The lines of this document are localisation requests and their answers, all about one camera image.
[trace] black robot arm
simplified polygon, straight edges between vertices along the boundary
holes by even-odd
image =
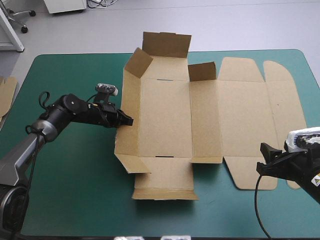
[[[97,94],[92,102],[68,94],[46,106],[50,94],[44,92],[39,96],[39,104],[45,112],[26,127],[28,136],[0,160],[0,240],[8,239],[11,232],[17,232],[22,227],[19,219],[25,215],[23,205],[28,205],[24,204],[26,197],[28,201],[29,186],[25,171],[44,144],[55,140],[71,122],[106,128],[132,126],[133,119],[109,102],[109,96],[118,94],[115,86],[100,83],[95,90]]]
[[[320,204],[320,134],[319,127],[292,131],[284,149],[275,149],[261,143],[265,163],[258,162],[257,172],[296,182]]]

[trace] chair wheel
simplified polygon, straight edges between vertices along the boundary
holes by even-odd
[[[28,32],[28,28],[25,27],[25,26],[23,26],[23,27],[21,28],[21,32],[22,32],[23,34],[26,34],[26,33]]]
[[[29,12],[29,15],[30,17],[34,17],[36,15],[36,12],[32,10],[31,12]]]

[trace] green table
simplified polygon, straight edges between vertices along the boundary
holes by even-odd
[[[130,53],[38,56],[0,132],[0,157],[25,136],[25,125],[43,112],[42,91],[50,103],[63,94],[86,99],[97,83],[119,88]],[[284,65],[293,75],[308,127],[320,125],[320,91],[298,50],[190,52],[189,63],[223,57],[253,58]],[[72,123],[39,153],[22,233],[59,236],[264,237],[254,212],[254,191],[238,190],[223,164],[194,165],[199,201],[132,200],[134,175],[114,156],[115,129]],[[319,237],[319,205],[302,189],[279,180],[273,191],[259,192],[259,210],[272,237]]]

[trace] white cabinet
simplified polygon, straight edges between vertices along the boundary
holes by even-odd
[[[87,8],[87,0],[44,0],[44,3],[50,14]]]

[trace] cardboard panel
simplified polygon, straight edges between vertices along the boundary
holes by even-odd
[[[233,181],[241,190],[254,190],[259,177],[256,169],[257,162],[266,163],[263,157],[224,157]],[[259,190],[273,190],[278,185],[275,177],[264,176],[259,184]]]
[[[199,200],[193,190],[170,188],[135,189],[132,198],[135,200]]]
[[[147,53],[137,48],[129,61],[126,63],[124,70],[133,74],[134,76],[141,78],[147,68],[152,62],[152,57]]]
[[[117,128],[114,150],[116,154],[138,156],[140,92],[141,80],[124,70],[121,109],[133,118],[133,125],[123,125]]]
[[[188,70],[190,82],[217,79],[216,64],[214,62],[192,64],[188,66]]]
[[[193,156],[189,82],[141,80],[139,140],[141,157]]]
[[[138,156],[118,153],[115,153],[115,156],[120,160],[125,170],[129,174],[151,173],[150,169],[143,163],[141,158]]]
[[[191,158],[188,157],[142,157],[151,174],[136,174],[136,189],[194,189]]]
[[[11,103],[17,86],[15,77],[8,77],[4,80],[0,78],[0,118],[7,114],[11,108]]]
[[[283,149],[288,133],[298,129],[305,129],[307,124],[296,84],[290,72],[274,61],[265,61],[263,68],[277,133],[278,147]],[[300,188],[293,181],[287,182],[293,189]]]
[[[151,56],[187,58],[191,35],[144,32],[142,49]]]
[[[218,157],[220,163],[222,136],[217,89],[216,80],[190,83],[193,156]]]
[[[143,79],[181,80],[189,82],[186,58],[152,56],[153,61],[145,71]]]
[[[222,60],[218,79],[221,81],[265,82],[256,62],[251,58],[241,57],[225,57]]]
[[[278,146],[264,82],[219,80],[218,97],[224,157],[260,157],[260,143]]]

